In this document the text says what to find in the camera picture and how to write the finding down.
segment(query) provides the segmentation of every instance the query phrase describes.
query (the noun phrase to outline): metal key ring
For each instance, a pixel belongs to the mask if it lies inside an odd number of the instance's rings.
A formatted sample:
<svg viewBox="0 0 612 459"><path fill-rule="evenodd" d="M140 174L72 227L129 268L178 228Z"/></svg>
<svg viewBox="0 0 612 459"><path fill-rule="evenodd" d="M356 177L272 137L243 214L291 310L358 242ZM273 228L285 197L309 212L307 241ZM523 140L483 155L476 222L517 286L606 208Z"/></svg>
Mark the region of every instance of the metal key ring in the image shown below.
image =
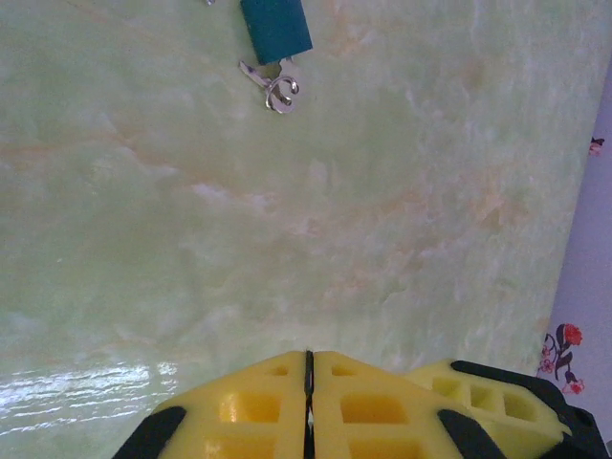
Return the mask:
<svg viewBox="0 0 612 459"><path fill-rule="evenodd" d="M281 75L266 87L266 106L278 113L289 113L294 110L293 101L280 91L280 83L288 83L292 95L299 93L299 85L292 76Z"/></svg>

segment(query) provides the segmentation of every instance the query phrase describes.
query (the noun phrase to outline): square hole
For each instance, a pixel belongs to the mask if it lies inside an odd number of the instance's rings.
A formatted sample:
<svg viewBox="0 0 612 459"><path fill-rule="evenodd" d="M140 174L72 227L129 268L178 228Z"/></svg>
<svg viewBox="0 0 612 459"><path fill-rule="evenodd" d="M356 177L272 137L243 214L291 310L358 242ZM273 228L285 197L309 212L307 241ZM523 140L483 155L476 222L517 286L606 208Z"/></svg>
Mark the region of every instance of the square hole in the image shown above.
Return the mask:
<svg viewBox="0 0 612 459"><path fill-rule="evenodd" d="M351 459L423 459L420 445L414 441L354 440L349 445Z"/></svg>
<svg viewBox="0 0 612 459"><path fill-rule="evenodd" d="M216 438L204 441L204 455L209 459L273 459L273 438Z"/></svg>
<svg viewBox="0 0 612 459"><path fill-rule="evenodd" d="M474 408L486 409L487 411L495 411L495 401L493 391L485 387L477 385L470 386L470 404Z"/></svg>
<svg viewBox="0 0 612 459"><path fill-rule="evenodd" d="M219 405L222 423L277 423L280 399L267 394L229 394Z"/></svg>
<svg viewBox="0 0 612 459"><path fill-rule="evenodd" d="M355 372L349 370L348 368L344 368L340 365L332 366L332 375L334 376L355 376Z"/></svg>
<svg viewBox="0 0 612 459"><path fill-rule="evenodd" d="M504 394L506 415L524 421L536 420L536 409L528 400L515 394Z"/></svg>
<svg viewBox="0 0 612 459"><path fill-rule="evenodd" d="M460 386L461 384L458 381L448 378L434 378L431 382L431 390L453 400L459 400L461 398L459 392Z"/></svg>
<svg viewBox="0 0 612 459"><path fill-rule="evenodd" d="M353 394L340 401L346 424L407 424L400 402L386 395Z"/></svg>

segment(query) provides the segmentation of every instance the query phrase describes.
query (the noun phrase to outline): black rubber part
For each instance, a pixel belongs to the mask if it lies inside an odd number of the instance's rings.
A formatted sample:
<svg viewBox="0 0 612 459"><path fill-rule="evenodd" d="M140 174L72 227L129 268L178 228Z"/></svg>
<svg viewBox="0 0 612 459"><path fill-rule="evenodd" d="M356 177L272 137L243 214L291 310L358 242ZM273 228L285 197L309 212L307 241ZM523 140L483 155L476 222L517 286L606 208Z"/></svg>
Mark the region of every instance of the black rubber part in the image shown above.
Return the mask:
<svg viewBox="0 0 612 459"><path fill-rule="evenodd" d="M142 420L113 459L157 459L187 411L171 406Z"/></svg>
<svg viewBox="0 0 612 459"><path fill-rule="evenodd" d="M476 420L452 409L438 411L438 419L464 459L506 459Z"/></svg>
<svg viewBox="0 0 612 459"><path fill-rule="evenodd" d="M524 387L555 411L558 419L570 428L572 436L564 437L561 443L546 453L554 455L548 456L544 454L540 456L541 459L560 459L564 457L568 459L609 458L601 438L600 430L591 413L568 405L561 391L550 381L542 380L535 376L521 375L513 371L492 368L471 361L454 361L450 364L450 367L461 373Z"/></svg>
<svg viewBox="0 0 612 459"><path fill-rule="evenodd" d="M304 393L306 394L306 416L304 427L304 459L315 459L315 430L308 425L308 415L313 409L315 392L315 355L306 351L306 371L304 372Z"/></svg>

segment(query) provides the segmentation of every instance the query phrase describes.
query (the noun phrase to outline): floral pattern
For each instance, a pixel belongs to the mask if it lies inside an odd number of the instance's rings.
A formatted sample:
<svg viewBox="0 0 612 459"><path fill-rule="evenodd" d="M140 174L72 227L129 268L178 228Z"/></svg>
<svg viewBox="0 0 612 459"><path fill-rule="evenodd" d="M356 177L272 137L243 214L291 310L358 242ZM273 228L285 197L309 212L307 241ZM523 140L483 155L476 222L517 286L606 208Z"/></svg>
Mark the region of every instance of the floral pattern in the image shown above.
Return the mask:
<svg viewBox="0 0 612 459"><path fill-rule="evenodd" d="M604 142L605 139L595 139L592 137L591 146L589 146L589 156L600 156Z"/></svg>
<svg viewBox="0 0 612 459"><path fill-rule="evenodd" d="M571 346L580 346L581 343L582 331L572 323L561 323L554 337L549 333L546 334L539 371L554 374L555 379L559 381L559 370L566 368L563 374L565 385L561 389L564 394L578 395L584 390L584 381L576 378L572 372L574 354L569 350Z"/></svg>

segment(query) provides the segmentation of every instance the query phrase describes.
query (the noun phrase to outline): marble floor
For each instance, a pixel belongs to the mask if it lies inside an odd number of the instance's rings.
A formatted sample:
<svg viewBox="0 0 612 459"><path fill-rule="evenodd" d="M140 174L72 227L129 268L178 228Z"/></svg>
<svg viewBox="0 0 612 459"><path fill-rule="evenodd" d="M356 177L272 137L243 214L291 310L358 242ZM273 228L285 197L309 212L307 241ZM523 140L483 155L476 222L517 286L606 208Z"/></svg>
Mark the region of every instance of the marble floor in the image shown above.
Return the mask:
<svg viewBox="0 0 612 459"><path fill-rule="evenodd" d="M3 457L111 457L292 349L535 373L612 4L304 10L281 116L236 0L0 3Z"/></svg>

